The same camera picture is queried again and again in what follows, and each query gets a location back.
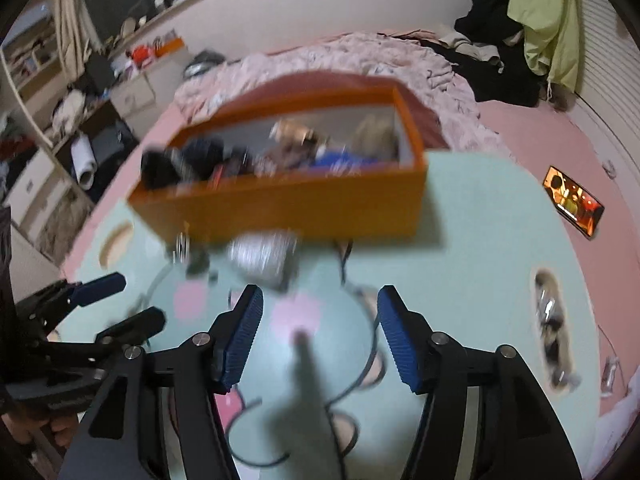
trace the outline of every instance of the radiator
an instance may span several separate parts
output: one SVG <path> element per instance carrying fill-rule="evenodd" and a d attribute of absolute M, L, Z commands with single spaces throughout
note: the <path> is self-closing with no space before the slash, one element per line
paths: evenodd
<path fill-rule="evenodd" d="M 584 61 L 577 93 L 640 170 L 640 50 L 608 0 L 580 0 Z"/>

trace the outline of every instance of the metal screw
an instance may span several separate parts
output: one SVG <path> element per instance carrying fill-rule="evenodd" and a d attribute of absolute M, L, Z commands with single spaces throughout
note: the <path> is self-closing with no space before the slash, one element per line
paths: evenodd
<path fill-rule="evenodd" d="M 180 233 L 175 239 L 175 255 L 180 263 L 184 263 L 189 259 L 191 249 L 191 241 L 185 233 Z"/>
<path fill-rule="evenodd" d="M 211 341 L 211 336 L 206 332 L 200 332 L 193 336 L 191 341 L 193 341 L 193 344 L 196 346 L 204 346 Z"/>
<path fill-rule="evenodd" d="M 130 346 L 124 351 L 124 357 L 127 359 L 135 359 L 136 357 L 140 357 L 142 354 L 142 350 L 139 346 Z"/>
<path fill-rule="evenodd" d="M 436 345 L 446 345 L 449 342 L 449 336 L 444 332 L 434 332 L 431 334 L 431 340 Z"/>
<path fill-rule="evenodd" d="M 514 357 L 516 357 L 516 355 L 518 355 L 516 349 L 513 346 L 509 345 L 502 345 L 500 347 L 500 353 L 507 359 L 513 359 Z"/>

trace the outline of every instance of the round hole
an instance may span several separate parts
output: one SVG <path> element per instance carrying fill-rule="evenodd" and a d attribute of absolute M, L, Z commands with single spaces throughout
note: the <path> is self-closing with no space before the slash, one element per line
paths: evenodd
<path fill-rule="evenodd" d="M 103 270 L 111 269 L 122 259 L 132 238 L 133 224 L 131 222 L 125 222 L 111 231 L 98 257 Z"/>

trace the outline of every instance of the green cloth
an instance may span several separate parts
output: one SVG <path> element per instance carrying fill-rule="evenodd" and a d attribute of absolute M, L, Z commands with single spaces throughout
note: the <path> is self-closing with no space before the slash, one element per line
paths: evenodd
<path fill-rule="evenodd" d="M 530 69 L 575 91 L 580 62 L 577 0 L 509 0 L 508 15 L 524 26 Z"/>

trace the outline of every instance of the paper roll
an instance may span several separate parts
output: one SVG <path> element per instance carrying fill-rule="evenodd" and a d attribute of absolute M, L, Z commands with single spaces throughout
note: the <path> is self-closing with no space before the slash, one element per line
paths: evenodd
<path fill-rule="evenodd" d="M 94 184 L 95 171 L 98 165 L 95 161 L 94 150 L 86 135 L 80 135 L 71 144 L 71 159 L 74 162 L 76 178 L 82 189 L 89 190 Z"/>

